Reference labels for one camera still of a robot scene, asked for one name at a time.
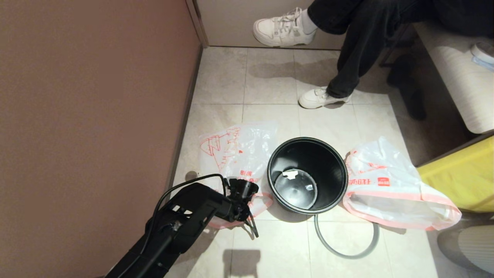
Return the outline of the white sneaker with grey laces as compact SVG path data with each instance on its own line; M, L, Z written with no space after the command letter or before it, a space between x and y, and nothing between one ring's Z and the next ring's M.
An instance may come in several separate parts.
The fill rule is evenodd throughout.
M316 31L306 35L303 33L301 11L296 7L290 12L272 18L264 18L254 22L255 39L265 46L288 47L308 45L315 37Z

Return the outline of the beige upholstered bench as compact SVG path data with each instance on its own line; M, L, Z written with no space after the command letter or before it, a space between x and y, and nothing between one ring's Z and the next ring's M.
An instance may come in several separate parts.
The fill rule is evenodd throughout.
M468 130L475 134L494 131L494 72L474 63L470 50L477 42L492 44L492 39L462 36L429 22L413 27Z

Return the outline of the black round trash bin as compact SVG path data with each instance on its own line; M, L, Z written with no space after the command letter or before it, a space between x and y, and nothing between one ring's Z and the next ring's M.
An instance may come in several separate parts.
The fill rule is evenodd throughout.
M297 169L294 180L282 172ZM304 214L325 213L339 204L348 188L349 174L343 158L329 144L312 137L283 142L270 156L267 182L285 210Z

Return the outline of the grey ribbed rounded object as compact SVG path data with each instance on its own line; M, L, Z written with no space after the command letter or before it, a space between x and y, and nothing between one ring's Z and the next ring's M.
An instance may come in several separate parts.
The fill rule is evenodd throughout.
M437 243L441 253L453 263L494 276L494 225L443 231Z

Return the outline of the plain white sneaker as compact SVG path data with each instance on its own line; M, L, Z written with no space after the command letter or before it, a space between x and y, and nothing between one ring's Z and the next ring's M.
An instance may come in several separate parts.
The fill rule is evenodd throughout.
M305 109L317 109L326 105L336 103L347 103L351 100L351 95L344 98L336 98L329 95L327 87L316 87L304 93L298 103Z

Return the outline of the white red plastic bag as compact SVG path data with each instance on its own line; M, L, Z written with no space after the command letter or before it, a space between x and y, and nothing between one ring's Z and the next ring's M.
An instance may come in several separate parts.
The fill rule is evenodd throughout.
M273 204L267 185L267 164L277 147L277 124L254 122L199 136L199 176L221 174L259 186L249 209L259 216Z

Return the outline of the grey-brown door frame post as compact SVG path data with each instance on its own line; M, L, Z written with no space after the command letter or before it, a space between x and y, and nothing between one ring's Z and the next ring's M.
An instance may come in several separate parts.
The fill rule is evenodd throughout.
M197 4L197 0L185 0L194 28L196 30L196 35L199 38L199 41L201 43L201 46L203 49L207 49L210 44L208 42L208 38L205 32L205 27L203 26L202 19L201 19L201 14L200 14L200 9Z

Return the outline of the white round object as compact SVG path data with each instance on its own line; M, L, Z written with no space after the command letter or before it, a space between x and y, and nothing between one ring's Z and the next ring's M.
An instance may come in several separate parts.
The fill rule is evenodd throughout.
M487 42L476 42L471 48L472 55L481 62L494 64L494 46Z

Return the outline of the black bench leg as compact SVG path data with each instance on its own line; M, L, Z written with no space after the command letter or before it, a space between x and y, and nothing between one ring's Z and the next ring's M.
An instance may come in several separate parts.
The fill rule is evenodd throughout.
M387 83L397 88L411 118L423 121L426 118L423 93L412 76L415 60L412 55L400 55L391 66Z

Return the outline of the white sock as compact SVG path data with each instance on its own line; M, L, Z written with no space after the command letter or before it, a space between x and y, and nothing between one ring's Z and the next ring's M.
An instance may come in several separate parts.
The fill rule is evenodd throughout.
M300 18L301 18L301 22L302 22L301 24L302 24L302 29L303 29L304 34L306 34L306 35L312 34L318 29L316 24L310 18L307 9L304 9L301 11Z

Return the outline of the black trousers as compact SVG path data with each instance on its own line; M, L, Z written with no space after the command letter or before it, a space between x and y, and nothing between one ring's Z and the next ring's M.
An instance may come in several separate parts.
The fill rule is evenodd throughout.
M494 0L314 0L308 16L320 30L345 35L326 89L338 99L353 93L402 24L436 21L465 36L494 35Z

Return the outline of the yellow plastic bag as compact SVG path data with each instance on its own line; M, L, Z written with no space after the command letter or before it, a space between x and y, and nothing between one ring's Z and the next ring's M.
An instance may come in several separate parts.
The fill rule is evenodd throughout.
M460 210L494 213L494 136L420 166L418 172Z

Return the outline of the used white pink-rimmed trash bag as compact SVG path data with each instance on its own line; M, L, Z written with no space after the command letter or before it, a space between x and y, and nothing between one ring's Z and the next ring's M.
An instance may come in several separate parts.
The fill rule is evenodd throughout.
M416 167L385 137L353 148L345 160L348 188L342 199L352 215L397 229L441 230L461 211L425 184Z

